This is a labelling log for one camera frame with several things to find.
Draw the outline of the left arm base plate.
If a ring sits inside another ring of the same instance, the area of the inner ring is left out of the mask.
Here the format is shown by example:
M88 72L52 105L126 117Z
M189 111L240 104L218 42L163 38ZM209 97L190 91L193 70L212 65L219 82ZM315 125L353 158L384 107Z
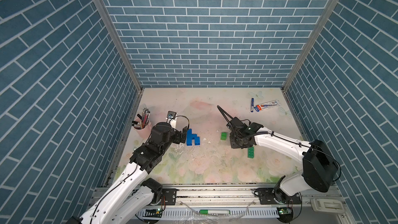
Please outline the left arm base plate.
M177 198L177 189L176 188L165 188L162 190L162 196L165 198L165 205L175 205Z

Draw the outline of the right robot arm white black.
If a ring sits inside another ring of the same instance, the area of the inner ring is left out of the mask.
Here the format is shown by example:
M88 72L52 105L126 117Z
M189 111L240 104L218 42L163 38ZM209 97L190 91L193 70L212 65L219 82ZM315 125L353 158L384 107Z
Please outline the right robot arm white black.
M295 140L255 122L247 125L236 117L227 121L227 127L231 131L233 149L258 145L281 153L301 165L300 171L282 176L272 189L274 201L279 204L292 202L296 194L310 189L327 193L340 170L340 164L320 140Z

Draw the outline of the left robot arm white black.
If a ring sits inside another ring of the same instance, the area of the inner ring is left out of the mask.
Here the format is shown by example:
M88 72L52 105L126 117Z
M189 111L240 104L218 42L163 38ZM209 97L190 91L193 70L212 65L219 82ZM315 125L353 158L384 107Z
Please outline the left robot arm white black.
M69 224L125 224L142 208L160 201L162 184L148 178L172 144L185 143L189 127L175 129L176 121L159 122L148 140L137 148L122 174L105 194Z

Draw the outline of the green lego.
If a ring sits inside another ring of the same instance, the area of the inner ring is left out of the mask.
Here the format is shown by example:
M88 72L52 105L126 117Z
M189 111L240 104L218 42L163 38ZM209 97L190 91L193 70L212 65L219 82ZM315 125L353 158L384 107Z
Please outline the green lego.
M228 137L228 134L227 134L226 132L222 132L222 133L221 133L220 139L221 139L222 141L226 141L226 140L227 140L227 137Z

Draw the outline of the long blue lego brick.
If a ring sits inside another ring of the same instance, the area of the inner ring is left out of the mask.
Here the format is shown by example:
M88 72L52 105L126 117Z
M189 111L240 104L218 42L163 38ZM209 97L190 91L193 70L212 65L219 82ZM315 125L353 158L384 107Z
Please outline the long blue lego brick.
M192 140L192 142L194 142L194 138L197 137L196 134L192 134L192 135L187 135L187 140Z

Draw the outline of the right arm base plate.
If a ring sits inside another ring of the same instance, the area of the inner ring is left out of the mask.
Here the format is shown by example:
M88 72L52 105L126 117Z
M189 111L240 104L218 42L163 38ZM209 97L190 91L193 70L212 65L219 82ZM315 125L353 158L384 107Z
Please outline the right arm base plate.
M283 191L275 192L273 188L257 188L253 191L261 205L272 205L272 204L301 204L302 198L299 193L294 196L288 196Z

